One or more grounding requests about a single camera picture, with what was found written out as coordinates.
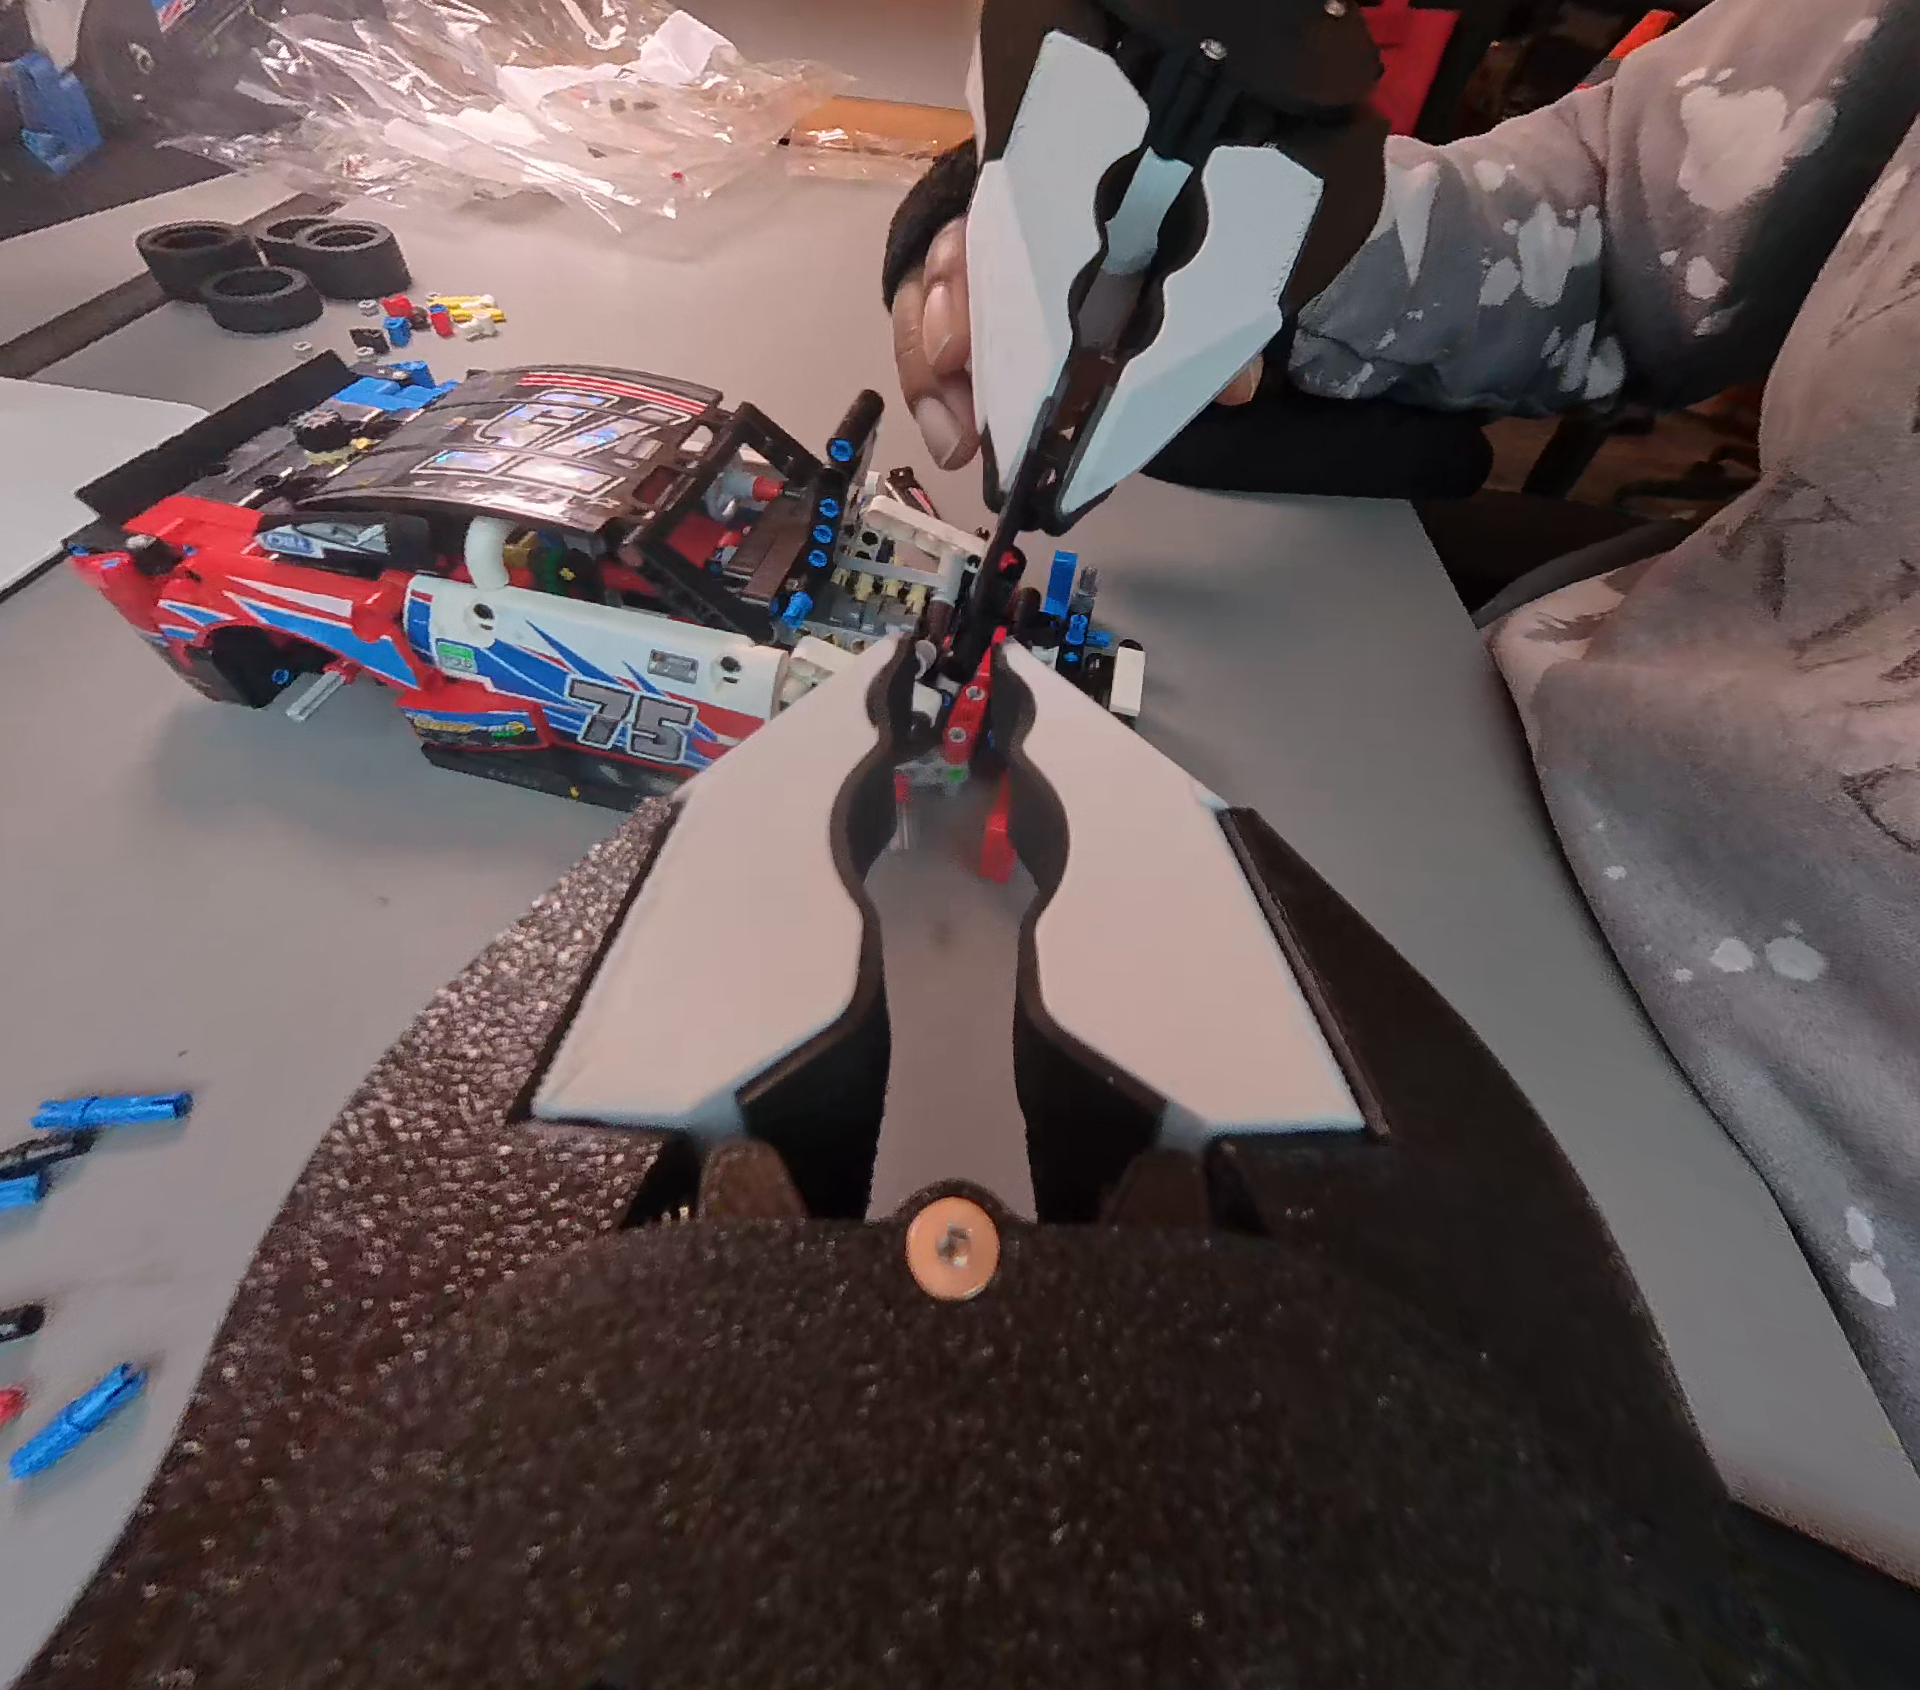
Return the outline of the person's grey printed hoodie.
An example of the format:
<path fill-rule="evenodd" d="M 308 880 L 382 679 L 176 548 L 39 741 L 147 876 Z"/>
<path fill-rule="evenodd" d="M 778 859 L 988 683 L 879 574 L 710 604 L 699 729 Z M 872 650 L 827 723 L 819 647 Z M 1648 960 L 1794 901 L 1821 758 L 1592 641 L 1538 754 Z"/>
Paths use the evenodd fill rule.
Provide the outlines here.
<path fill-rule="evenodd" d="M 1759 476 L 1488 644 L 1648 1018 L 1915 1468 L 1915 129 L 1768 377 Z"/>

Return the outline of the blue connector pin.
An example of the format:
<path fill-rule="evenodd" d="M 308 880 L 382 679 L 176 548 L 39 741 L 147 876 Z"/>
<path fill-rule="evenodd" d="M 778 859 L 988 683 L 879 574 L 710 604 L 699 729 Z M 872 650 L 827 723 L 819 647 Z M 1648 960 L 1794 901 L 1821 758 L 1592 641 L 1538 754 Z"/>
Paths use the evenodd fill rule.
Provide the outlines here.
<path fill-rule="evenodd" d="M 133 1127 L 183 1119 L 193 1108 L 188 1089 L 168 1091 L 92 1091 L 39 1102 L 29 1124 L 45 1133 L 97 1133 L 109 1127 Z"/>
<path fill-rule="evenodd" d="M 12 1447 L 5 1464 L 10 1482 L 23 1483 L 67 1459 L 109 1420 L 131 1407 L 147 1382 L 150 1366 L 143 1362 L 119 1362 L 106 1369 Z"/>

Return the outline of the person's right forearm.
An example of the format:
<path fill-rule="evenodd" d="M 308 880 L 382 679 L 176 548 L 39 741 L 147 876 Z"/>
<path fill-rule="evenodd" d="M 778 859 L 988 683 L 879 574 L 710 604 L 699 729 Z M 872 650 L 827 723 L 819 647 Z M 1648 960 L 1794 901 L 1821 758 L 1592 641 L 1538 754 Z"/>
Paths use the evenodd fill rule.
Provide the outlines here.
<path fill-rule="evenodd" d="M 1915 495 L 1915 0 L 1716 0 L 1475 137 L 1391 137 L 1278 395 L 1145 467 L 1409 498 L 1474 430 L 1766 381 L 1764 467 Z"/>

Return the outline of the person's right hand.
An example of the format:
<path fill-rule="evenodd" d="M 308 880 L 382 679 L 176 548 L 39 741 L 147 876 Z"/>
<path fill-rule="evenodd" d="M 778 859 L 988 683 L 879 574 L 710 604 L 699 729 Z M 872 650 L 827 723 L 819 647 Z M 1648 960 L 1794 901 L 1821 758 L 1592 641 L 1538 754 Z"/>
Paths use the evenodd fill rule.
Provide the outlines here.
<path fill-rule="evenodd" d="M 944 473 L 958 472 L 981 447 L 965 214 L 932 234 L 923 258 L 901 273 L 887 310 L 903 405 L 930 461 Z"/>

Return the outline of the cluster of small brick pieces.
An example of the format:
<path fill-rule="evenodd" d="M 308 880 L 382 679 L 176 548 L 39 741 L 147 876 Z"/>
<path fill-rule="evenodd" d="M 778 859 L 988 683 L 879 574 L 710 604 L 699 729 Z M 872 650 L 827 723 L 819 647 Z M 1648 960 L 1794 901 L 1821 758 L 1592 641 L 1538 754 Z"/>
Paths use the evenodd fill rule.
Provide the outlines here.
<path fill-rule="evenodd" d="M 355 352 L 374 357 L 406 352 L 424 338 L 494 338 L 510 319 L 500 302 L 485 291 L 414 295 L 394 289 L 358 299 L 352 310 L 348 339 Z"/>

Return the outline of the black flat strip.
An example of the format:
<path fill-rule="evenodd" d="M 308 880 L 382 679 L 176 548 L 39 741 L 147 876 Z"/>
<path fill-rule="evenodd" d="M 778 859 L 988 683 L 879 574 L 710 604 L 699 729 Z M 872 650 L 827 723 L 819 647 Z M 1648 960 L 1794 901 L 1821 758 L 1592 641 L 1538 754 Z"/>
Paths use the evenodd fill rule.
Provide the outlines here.
<path fill-rule="evenodd" d="M 311 356 L 227 405 L 212 410 L 143 454 L 75 488 L 92 517 L 126 525 L 157 502 L 224 467 L 224 459 L 267 430 L 310 412 L 361 373 L 336 354 Z"/>

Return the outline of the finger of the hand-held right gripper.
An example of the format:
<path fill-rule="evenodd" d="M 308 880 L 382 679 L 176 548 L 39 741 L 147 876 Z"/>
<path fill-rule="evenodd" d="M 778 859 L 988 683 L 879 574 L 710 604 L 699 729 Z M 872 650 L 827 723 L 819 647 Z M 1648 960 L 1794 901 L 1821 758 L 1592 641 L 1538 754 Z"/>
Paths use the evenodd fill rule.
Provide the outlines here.
<path fill-rule="evenodd" d="M 1002 494 L 1043 434 L 1076 348 L 1074 288 L 1107 260 L 1148 108 L 1111 54 L 1043 31 L 965 234 L 972 405 Z"/>
<path fill-rule="evenodd" d="M 1141 472 L 1279 334 L 1322 195 L 1274 146 L 1221 143 L 1204 165 L 1144 151 L 1079 307 L 1090 352 L 1056 419 L 1047 530 Z"/>

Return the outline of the black and blue pin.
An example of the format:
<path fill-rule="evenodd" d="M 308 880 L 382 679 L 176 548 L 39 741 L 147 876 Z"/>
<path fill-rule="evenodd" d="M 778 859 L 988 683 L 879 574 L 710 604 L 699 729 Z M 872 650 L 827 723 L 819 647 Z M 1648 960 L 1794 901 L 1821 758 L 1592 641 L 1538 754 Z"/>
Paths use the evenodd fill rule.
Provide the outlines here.
<path fill-rule="evenodd" d="M 2 1214 L 33 1208 L 51 1187 L 55 1169 L 92 1150 L 95 1138 L 92 1127 L 54 1126 L 2 1146 Z"/>

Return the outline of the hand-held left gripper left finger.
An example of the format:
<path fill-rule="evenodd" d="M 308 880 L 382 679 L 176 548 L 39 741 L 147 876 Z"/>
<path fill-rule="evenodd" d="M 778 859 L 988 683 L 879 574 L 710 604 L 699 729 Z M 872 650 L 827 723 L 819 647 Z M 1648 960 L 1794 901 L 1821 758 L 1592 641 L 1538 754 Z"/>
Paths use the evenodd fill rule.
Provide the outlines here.
<path fill-rule="evenodd" d="M 867 876 L 898 829 L 908 641 L 887 637 L 695 776 L 588 972 L 532 1115 L 741 1132 L 879 968 Z"/>

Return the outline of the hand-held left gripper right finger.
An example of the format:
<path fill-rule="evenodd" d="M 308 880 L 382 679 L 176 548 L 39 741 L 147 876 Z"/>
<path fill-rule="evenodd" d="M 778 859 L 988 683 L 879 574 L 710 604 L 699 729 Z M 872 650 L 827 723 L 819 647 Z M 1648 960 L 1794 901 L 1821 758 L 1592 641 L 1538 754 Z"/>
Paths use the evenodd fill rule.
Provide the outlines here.
<path fill-rule="evenodd" d="M 1165 1148 L 1366 1126 L 1228 804 L 1030 650 L 997 645 L 994 741 L 1033 885 L 1030 1016 Z"/>

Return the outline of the red plastic chair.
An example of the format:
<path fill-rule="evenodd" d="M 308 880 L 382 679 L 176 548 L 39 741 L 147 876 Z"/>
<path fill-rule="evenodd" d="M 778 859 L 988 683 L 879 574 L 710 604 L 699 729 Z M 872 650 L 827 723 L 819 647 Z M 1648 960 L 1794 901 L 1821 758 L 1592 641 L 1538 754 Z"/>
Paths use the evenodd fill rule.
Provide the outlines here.
<path fill-rule="evenodd" d="M 1356 0 L 1356 5 L 1380 56 L 1368 108 L 1383 117 L 1391 135 L 1408 137 L 1418 129 L 1460 9 L 1413 0 Z"/>

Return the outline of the pile of clear plastic bags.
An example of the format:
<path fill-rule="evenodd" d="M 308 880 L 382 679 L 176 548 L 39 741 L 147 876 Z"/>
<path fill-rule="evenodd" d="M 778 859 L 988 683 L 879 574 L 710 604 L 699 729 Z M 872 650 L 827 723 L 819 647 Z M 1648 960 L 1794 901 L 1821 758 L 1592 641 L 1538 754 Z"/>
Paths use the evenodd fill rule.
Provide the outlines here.
<path fill-rule="evenodd" d="M 288 0 L 159 139 L 311 191 L 547 198 L 621 231 L 769 167 L 850 87 L 667 0 Z"/>

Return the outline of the long black brick beam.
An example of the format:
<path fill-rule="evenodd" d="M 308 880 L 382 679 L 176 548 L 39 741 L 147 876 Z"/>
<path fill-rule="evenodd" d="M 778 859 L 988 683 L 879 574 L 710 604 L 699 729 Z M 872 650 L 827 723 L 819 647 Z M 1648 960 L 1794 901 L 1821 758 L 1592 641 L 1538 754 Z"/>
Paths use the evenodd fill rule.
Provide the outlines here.
<path fill-rule="evenodd" d="M 1119 348 L 1074 344 L 1020 442 L 979 435 L 984 502 L 996 525 L 941 637 L 932 665 L 939 679 L 974 679 L 1015 601 L 1020 540 L 1033 530 L 1062 534 L 1077 519 L 1068 482 L 1117 387 L 1125 356 Z"/>

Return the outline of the black office chair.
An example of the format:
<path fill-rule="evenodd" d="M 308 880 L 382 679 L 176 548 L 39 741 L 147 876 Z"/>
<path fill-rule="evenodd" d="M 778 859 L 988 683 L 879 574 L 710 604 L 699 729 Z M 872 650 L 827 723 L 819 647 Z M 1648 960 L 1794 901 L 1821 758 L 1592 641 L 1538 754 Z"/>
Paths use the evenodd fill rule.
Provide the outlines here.
<path fill-rule="evenodd" d="M 1756 377 L 1692 405 L 1489 421 L 1484 486 L 1421 504 L 1419 523 L 1475 613 L 1549 562 L 1644 530 L 1685 534 L 1735 502 L 1759 479 L 1761 407 Z"/>

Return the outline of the brick-built toy race car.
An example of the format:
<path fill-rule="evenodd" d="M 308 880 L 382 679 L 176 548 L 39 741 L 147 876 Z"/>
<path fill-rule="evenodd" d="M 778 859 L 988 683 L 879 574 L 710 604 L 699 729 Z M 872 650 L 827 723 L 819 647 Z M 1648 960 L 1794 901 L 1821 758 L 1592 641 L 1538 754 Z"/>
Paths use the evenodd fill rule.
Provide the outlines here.
<path fill-rule="evenodd" d="M 437 767 L 630 812 L 715 765 L 892 635 L 915 641 L 896 793 L 996 763 L 986 658 L 934 663 L 990 537 L 872 454 L 859 392 L 814 447 L 752 402 L 635 368 L 533 361 L 437 380 L 353 364 L 327 402 L 126 525 L 73 574 L 204 698 L 300 709 L 370 679 Z M 1071 549 L 1022 581 L 1017 641 L 1121 721 L 1145 652 L 1096 624 Z"/>

